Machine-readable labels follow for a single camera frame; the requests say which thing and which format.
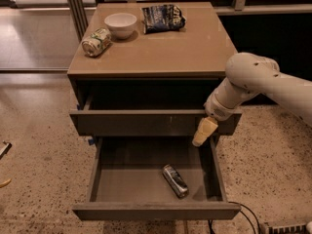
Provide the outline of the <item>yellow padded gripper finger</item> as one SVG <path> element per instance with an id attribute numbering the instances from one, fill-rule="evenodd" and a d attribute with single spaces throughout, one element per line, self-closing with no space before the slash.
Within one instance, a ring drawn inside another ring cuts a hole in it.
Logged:
<path id="1" fill-rule="evenodd" d="M 201 146 L 214 133 L 217 127 L 218 123 L 216 119 L 212 117 L 203 118 L 198 125 L 192 144 L 196 147 Z"/>

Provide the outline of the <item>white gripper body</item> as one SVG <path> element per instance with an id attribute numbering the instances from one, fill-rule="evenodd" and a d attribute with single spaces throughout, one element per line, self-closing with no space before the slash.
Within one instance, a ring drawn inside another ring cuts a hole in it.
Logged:
<path id="1" fill-rule="evenodd" d="M 206 114 L 215 118 L 217 121 L 227 120 L 233 113 L 233 109 L 224 107 L 215 97 L 214 94 L 210 94 L 204 103 Z"/>

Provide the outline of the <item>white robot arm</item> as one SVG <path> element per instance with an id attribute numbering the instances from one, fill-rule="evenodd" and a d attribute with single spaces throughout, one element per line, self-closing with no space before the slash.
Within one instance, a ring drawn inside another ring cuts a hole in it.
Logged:
<path id="1" fill-rule="evenodd" d="M 194 146 L 201 146 L 220 121 L 227 120 L 239 105 L 259 94 L 312 126 L 312 82 L 282 73 L 274 59 L 238 53 L 227 61 L 225 75 L 204 103 L 207 117 L 198 125 Z"/>

